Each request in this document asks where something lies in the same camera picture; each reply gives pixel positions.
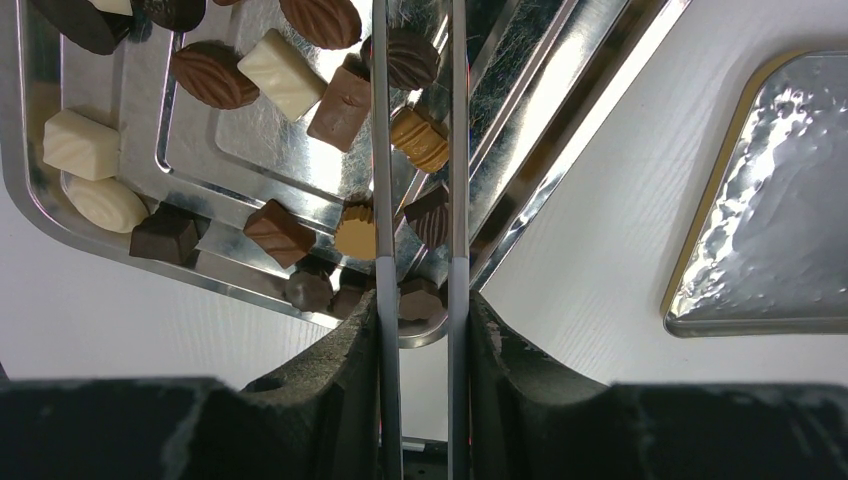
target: leaf-shaped chocolate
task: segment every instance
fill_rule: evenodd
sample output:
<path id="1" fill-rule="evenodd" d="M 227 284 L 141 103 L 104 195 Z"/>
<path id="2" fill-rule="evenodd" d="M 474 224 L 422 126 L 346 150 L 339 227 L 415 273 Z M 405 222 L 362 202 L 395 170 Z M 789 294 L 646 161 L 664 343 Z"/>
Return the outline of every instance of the leaf-shaped chocolate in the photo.
<path id="1" fill-rule="evenodd" d="M 371 37 L 362 43 L 362 60 L 371 68 Z M 439 52 L 424 37 L 399 28 L 389 30 L 389 85 L 418 90 L 433 84 L 439 74 Z"/>
<path id="2" fill-rule="evenodd" d="M 362 21 L 350 0 L 280 0 L 280 8 L 297 33 L 321 48 L 348 48 L 362 35 Z"/>
<path id="3" fill-rule="evenodd" d="M 197 28 L 206 15 L 206 0 L 132 0 L 156 25 L 174 32 Z"/>
<path id="4" fill-rule="evenodd" d="M 213 43 L 194 43 L 171 58 L 171 73 L 194 98 L 221 110 L 249 105 L 259 88 L 238 70 L 239 57 Z"/>

